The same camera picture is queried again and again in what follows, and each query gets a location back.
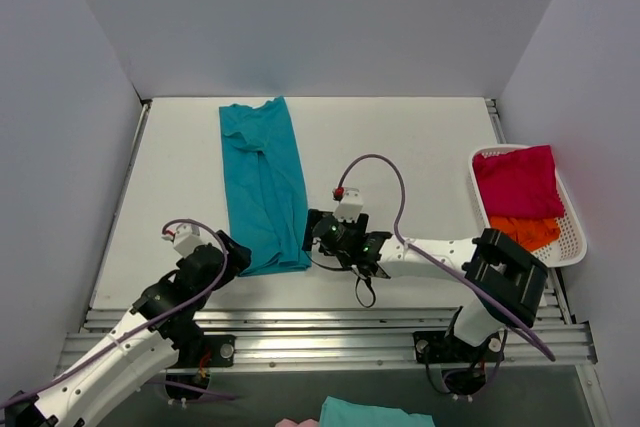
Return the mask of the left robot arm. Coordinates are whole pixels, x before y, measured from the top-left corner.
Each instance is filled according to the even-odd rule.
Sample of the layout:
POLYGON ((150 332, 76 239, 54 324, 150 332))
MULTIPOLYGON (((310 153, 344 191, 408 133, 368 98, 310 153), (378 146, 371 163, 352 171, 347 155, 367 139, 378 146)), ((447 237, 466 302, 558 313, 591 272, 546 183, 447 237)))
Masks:
POLYGON ((175 223, 162 231, 179 259, 92 349, 49 385, 2 404, 4 426, 95 426, 163 370, 194 366, 213 349, 195 314, 251 264, 224 231, 175 223))

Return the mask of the teal t-shirt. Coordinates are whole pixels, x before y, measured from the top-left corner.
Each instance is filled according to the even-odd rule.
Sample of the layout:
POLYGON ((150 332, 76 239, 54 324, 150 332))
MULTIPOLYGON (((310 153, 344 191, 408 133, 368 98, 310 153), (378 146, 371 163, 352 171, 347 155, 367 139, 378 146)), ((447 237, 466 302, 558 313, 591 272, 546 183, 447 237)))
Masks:
POLYGON ((231 237, 252 252, 246 276, 305 271, 308 201, 287 103, 219 109, 231 237))

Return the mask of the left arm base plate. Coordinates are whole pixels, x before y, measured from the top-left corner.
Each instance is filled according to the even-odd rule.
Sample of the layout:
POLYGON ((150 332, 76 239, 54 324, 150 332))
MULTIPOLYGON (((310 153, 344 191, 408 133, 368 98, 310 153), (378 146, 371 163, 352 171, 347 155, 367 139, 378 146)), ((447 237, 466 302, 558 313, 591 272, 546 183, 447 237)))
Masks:
POLYGON ((234 365, 236 337, 233 335, 200 335, 179 349, 173 368, 207 369, 234 365))

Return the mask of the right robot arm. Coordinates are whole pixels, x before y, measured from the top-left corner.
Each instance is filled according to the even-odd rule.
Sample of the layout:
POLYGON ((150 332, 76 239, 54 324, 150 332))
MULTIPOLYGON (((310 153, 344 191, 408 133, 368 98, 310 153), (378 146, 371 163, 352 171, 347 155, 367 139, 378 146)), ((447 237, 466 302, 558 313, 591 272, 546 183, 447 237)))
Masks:
POLYGON ((335 258, 359 281, 400 277, 456 281, 475 299, 459 309, 444 347, 464 360, 502 328, 513 329, 551 357, 533 332, 548 267, 503 232, 486 228, 461 240, 402 239, 396 232, 366 230, 368 216, 349 222, 328 211, 308 211, 303 250, 335 258))

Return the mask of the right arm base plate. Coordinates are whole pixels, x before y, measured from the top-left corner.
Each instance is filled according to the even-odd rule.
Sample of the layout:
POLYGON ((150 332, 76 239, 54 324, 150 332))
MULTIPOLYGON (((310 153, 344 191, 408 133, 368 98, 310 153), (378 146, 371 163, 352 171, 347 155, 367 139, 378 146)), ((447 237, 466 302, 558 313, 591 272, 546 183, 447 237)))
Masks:
POLYGON ((421 364, 476 365, 504 359, 499 334, 493 334, 477 347, 466 344, 444 330, 415 331, 412 337, 415 359, 421 364))

